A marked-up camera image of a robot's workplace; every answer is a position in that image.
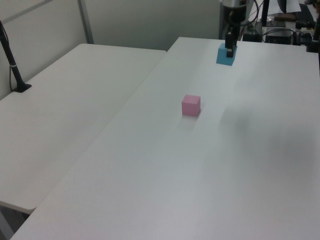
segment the block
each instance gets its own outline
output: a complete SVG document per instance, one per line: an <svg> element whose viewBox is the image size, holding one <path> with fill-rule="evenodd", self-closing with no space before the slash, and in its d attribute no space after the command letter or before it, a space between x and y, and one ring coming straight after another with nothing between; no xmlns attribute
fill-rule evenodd
<svg viewBox="0 0 320 240"><path fill-rule="evenodd" d="M234 48L233 57L227 57L226 44L221 43L218 49L218 56L216 57L216 63L232 66L232 64L234 64L234 61L235 61L237 48L238 48L237 46Z"/></svg>
<svg viewBox="0 0 320 240"><path fill-rule="evenodd" d="M200 113L200 101L199 96L185 95L182 100L182 114L189 116L198 116Z"/></svg>

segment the cube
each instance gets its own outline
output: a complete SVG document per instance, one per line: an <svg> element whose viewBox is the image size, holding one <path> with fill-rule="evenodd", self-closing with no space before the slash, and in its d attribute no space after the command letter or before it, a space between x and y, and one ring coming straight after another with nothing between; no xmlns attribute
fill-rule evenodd
<svg viewBox="0 0 320 240"><path fill-rule="evenodd" d="M182 114L197 117L200 113L200 97L185 95L182 100Z"/></svg>

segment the white wall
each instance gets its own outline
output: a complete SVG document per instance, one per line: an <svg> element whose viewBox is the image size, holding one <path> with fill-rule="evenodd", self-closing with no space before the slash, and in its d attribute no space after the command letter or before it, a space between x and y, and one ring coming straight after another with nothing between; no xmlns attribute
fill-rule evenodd
<svg viewBox="0 0 320 240"><path fill-rule="evenodd" d="M40 3L45 3L46 0L0 0L0 16L1 20L5 21L16 14L19 14L29 8L32 8Z"/></svg>
<svg viewBox="0 0 320 240"><path fill-rule="evenodd" d="M9 21L4 28L25 82L78 44L86 43L77 0L50 1ZM0 99L9 93L9 63L0 46Z"/></svg>
<svg viewBox="0 0 320 240"><path fill-rule="evenodd" d="M167 51L178 37L219 36L219 0L82 2L95 44Z"/></svg>

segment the black cable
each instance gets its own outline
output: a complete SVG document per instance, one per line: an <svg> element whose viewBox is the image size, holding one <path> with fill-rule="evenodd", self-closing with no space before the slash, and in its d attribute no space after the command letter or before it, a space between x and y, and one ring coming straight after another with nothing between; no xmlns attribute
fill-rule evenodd
<svg viewBox="0 0 320 240"><path fill-rule="evenodd" d="M260 7L262 6L262 4L264 4L264 1L262 1L262 3L260 4L260 6L259 6L259 11L260 11ZM257 10L255 10L253 13L251 13L251 14L249 15L248 19L249 19L253 14L255 14L256 12L257 12Z"/></svg>
<svg viewBox="0 0 320 240"><path fill-rule="evenodd" d="M295 33L296 33L296 34L297 34L297 33L301 33L302 36L305 35L305 33L304 33L303 31L300 31L300 30L296 30Z"/></svg>
<svg viewBox="0 0 320 240"><path fill-rule="evenodd" d="M255 17L254 17L254 19L253 19L252 21L247 22L247 23L245 23L245 24L235 23L235 22L232 21L232 19L231 19L232 15L234 14L234 11L231 11L230 14L229 14L229 16L228 16L229 23L232 24L232 25L235 25L235 26L237 26L237 25L239 25L239 26L248 26L248 25L254 23L254 22L256 21L256 19L258 18L258 16L259 16L259 5L258 5L258 3L257 3L257 0L254 0L254 3L255 3L255 6L256 6L256 15L255 15Z"/></svg>
<svg viewBox="0 0 320 240"><path fill-rule="evenodd" d="M260 4L259 9L258 9L258 14L259 14L260 8L261 8L261 6L264 4L264 2L265 2L265 1L262 1L262 3ZM252 31L251 35L253 35L253 33L256 32L256 26L257 26L257 24L258 24L258 17L256 18L256 21L255 21L255 24L254 24L253 31Z"/></svg>
<svg viewBox="0 0 320 240"><path fill-rule="evenodd" d="M282 32L282 31L290 31L290 32L293 32L295 33L295 31L293 31L292 29L273 29L273 30L270 30L270 31L267 31L265 34L263 34L262 36L264 35L268 35L268 34L273 34L273 33L277 33L277 32Z"/></svg>
<svg viewBox="0 0 320 240"><path fill-rule="evenodd" d="M4 32L6 41L8 42L8 45L10 45L9 44L9 38L8 38L8 35L7 35L7 32L6 32L5 28L4 28L4 26L1 26L1 28L2 28L2 30ZM13 89L12 89L12 86L11 86L11 66L9 66L9 85L10 85L11 92L13 92Z"/></svg>
<svg viewBox="0 0 320 240"><path fill-rule="evenodd" d="M242 30L241 30L241 32L240 32L240 34L239 34L238 41L241 40L241 38L242 38L242 36L243 36L243 34L244 34L244 31L245 31L245 26L242 28Z"/></svg>
<svg viewBox="0 0 320 240"><path fill-rule="evenodd" d="M11 92L13 92L12 86L11 86L11 67L10 66L9 66L9 85L10 85Z"/></svg>
<svg viewBox="0 0 320 240"><path fill-rule="evenodd" d="M4 26L1 26L1 28L2 28L2 30L3 30L3 32L4 32L4 35L5 35L6 41L7 41L7 42L8 42L8 44L9 44L9 38L8 38L8 35L7 35L7 32L6 32L5 28L4 28Z"/></svg>

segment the table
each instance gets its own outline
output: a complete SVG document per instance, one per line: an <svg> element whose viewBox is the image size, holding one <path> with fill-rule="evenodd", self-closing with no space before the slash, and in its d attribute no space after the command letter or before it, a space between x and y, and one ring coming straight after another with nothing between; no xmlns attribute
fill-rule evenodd
<svg viewBox="0 0 320 240"><path fill-rule="evenodd" d="M318 55L221 43L179 38L12 240L317 240Z"/></svg>
<svg viewBox="0 0 320 240"><path fill-rule="evenodd" d="M165 55L81 44L0 101L0 205L30 214Z"/></svg>

